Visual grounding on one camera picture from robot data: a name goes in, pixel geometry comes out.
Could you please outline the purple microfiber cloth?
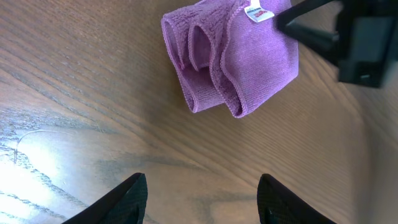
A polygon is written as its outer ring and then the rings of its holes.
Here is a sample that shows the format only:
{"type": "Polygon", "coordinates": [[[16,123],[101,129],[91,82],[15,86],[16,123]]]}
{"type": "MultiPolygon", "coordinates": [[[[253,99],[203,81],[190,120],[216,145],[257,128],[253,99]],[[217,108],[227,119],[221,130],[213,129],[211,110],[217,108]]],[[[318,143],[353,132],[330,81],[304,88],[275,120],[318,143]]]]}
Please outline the purple microfiber cloth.
{"type": "Polygon", "coordinates": [[[297,77],[298,44],[275,25],[290,6],[204,0],[163,16],[167,52],[192,112],[224,104],[242,118],[297,77]]]}

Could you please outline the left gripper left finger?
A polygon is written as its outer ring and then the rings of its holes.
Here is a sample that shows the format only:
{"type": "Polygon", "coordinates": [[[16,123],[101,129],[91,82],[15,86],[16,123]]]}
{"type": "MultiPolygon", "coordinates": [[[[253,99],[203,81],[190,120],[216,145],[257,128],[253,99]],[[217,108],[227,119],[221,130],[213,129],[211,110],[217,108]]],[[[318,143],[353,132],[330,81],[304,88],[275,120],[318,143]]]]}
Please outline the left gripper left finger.
{"type": "Polygon", "coordinates": [[[143,224],[147,198],[146,176],[135,173],[63,224],[143,224]]]}

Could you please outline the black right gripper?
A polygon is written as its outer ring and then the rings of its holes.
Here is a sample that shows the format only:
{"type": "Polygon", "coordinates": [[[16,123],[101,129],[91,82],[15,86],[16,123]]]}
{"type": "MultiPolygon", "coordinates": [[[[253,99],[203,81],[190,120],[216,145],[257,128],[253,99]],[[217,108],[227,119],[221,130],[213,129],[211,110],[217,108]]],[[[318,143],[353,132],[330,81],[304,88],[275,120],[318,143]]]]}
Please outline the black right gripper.
{"type": "Polygon", "coordinates": [[[332,0],[302,1],[277,15],[276,27],[330,63],[338,63],[339,82],[384,86],[389,70],[397,62],[397,0],[343,1],[336,24],[338,34],[295,22],[297,17],[329,2],[332,0]]]}

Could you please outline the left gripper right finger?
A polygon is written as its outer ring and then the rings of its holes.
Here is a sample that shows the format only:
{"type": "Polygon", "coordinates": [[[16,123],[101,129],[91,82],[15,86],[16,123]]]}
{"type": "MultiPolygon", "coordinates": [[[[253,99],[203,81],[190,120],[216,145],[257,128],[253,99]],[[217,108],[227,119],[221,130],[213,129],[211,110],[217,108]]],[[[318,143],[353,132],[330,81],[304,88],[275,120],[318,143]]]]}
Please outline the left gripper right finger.
{"type": "Polygon", "coordinates": [[[260,178],[257,207],[261,224],[335,224],[270,174],[260,178]]]}

